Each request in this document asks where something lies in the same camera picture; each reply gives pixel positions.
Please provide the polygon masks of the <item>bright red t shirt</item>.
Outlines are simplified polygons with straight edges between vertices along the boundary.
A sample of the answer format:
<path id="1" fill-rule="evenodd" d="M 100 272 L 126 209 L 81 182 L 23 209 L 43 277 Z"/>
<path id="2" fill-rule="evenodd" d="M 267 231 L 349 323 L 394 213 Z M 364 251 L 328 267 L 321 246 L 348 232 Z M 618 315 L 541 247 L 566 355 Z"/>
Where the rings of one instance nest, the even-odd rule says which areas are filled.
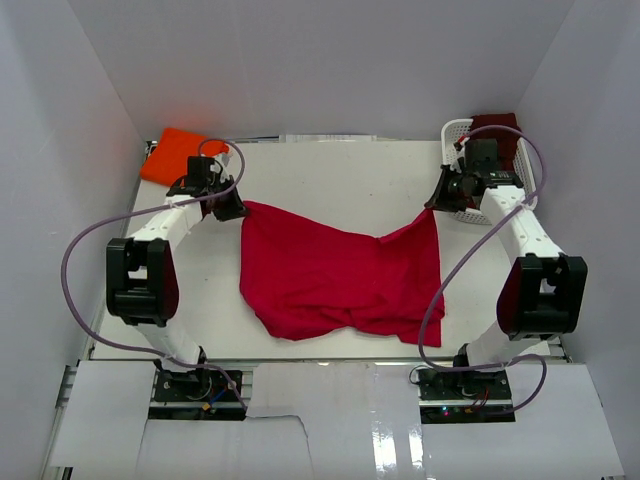
<path id="1" fill-rule="evenodd" d="M 344 328 L 442 345 L 445 304 L 432 211 L 382 237 L 258 202 L 241 226 L 239 291 L 267 332 L 301 341 Z"/>

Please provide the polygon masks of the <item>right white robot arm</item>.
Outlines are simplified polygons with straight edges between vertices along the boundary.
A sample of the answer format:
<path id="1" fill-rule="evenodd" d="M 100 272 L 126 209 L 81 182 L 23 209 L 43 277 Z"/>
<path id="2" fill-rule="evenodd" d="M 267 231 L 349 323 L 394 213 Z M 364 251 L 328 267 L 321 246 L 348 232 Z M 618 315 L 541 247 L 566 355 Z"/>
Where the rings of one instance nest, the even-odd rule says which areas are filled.
<path id="1" fill-rule="evenodd" d="M 454 144 L 459 157 L 443 165 L 429 209 L 461 212 L 475 203 L 498 236 L 511 263 L 498 295 L 496 319 L 459 350 L 453 390 L 472 399 L 484 391 L 484 369 L 502 369 L 528 348 L 575 331 L 588 266 L 566 254 L 545 232 L 532 209 L 534 195 L 514 171 L 503 168 L 494 139 L 465 135 Z"/>

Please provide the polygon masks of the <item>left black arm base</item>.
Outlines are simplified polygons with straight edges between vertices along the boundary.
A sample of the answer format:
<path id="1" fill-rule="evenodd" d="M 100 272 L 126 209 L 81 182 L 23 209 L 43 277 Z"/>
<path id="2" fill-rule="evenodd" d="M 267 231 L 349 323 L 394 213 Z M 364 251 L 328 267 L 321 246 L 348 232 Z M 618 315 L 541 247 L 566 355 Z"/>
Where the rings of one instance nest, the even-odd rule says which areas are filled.
<path id="1" fill-rule="evenodd" d="M 243 421 L 244 408 L 233 391 L 242 394 L 248 376 L 227 370 L 226 378 L 216 370 L 156 372 L 148 417 L 171 421 Z"/>

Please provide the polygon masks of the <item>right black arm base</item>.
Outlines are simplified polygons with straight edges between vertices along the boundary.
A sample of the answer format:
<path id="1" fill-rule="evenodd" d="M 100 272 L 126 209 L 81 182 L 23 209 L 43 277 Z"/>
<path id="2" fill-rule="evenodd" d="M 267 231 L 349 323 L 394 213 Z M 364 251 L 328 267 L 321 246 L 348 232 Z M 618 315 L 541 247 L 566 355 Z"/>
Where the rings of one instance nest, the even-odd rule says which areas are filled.
<path id="1" fill-rule="evenodd" d="M 505 371 L 446 373 L 417 366 L 409 382 L 418 388 L 423 425 L 512 423 L 512 392 Z"/>

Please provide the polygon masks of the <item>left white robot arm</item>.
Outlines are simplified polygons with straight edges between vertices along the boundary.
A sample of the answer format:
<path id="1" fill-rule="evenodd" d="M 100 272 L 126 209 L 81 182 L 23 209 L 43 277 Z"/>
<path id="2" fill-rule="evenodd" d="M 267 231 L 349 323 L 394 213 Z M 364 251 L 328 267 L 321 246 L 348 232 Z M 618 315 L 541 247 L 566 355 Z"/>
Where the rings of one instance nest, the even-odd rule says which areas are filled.
<path id="1" fill-rule="evenodd" d="M 180 292 L 174 252 L 207 216 L 225 222 L 248 215 L 228 163 L 226 153 L 189 157 L 187 172 L 169 187 L 162 209 L 133 234 L 114 238 L 106 247 L 109 314 L 137 330 L 162 358 L 185 366 L 176 384 L 191 399 L 209 392 L 212 377 L 198 366 L 206 360 L 203 348 L 176 318 Z"/>

